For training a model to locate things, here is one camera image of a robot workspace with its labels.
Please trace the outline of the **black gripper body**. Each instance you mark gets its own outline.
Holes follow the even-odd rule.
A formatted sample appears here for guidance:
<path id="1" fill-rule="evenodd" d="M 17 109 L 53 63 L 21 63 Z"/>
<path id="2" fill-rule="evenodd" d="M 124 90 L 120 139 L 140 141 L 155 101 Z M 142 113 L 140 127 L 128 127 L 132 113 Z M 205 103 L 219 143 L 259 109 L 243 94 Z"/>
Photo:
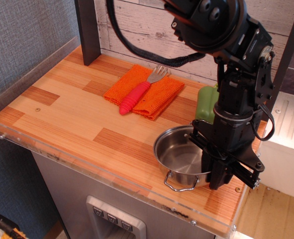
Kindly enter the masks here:
<path id="1" fill-rule="evenodd" d="M 233 176 L 255 189 L 260 184 L 259 174 L 265 169 L 252 148 L 261 118 L 262 111 L 257 110 L 244 116 L 216 115 L 213 124 L 195 119 L 190 140 L 205 150 L 212 162 L 222 160 L 232 169 Z"/>

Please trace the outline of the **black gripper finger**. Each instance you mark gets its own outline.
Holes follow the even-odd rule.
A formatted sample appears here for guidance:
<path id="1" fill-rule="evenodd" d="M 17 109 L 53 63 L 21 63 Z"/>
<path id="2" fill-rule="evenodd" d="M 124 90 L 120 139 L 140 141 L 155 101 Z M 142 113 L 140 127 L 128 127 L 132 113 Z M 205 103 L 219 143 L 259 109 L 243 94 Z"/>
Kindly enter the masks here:
<path id="1" fill-rule="evenodd" d="M 202 151 L 201 156 L 201 172 L 207 173 L 212 170 L 212 158 L 211 156 L 205 151 Z"/>
<path id="2" fill-rule="evenodd" d="M 222 160 L 215 160 L 211 167 L 209 188 L 217 190 L 224 184 L 228 184 L 232 177 L 232 169 Z"/>

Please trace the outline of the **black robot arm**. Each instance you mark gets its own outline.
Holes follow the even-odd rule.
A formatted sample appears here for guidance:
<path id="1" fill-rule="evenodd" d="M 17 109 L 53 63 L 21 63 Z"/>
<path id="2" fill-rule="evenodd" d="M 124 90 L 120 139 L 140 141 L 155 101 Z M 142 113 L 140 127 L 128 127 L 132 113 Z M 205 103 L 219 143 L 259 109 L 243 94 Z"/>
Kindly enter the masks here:
<path id="1" fill-rule="evenodd" d="M 214 120 L 192 122 L 191 141 L 202 149 L 201 168 L 210 172 L 212 190 L 233 176 L 250 188 L 259 185 L 265 167 L 252 149 L 274 84 L 271 36 L 247 13 L 242 0 L 168 0 L 172 28 L 191 49 L 214 57 L 219 97 Z"/>

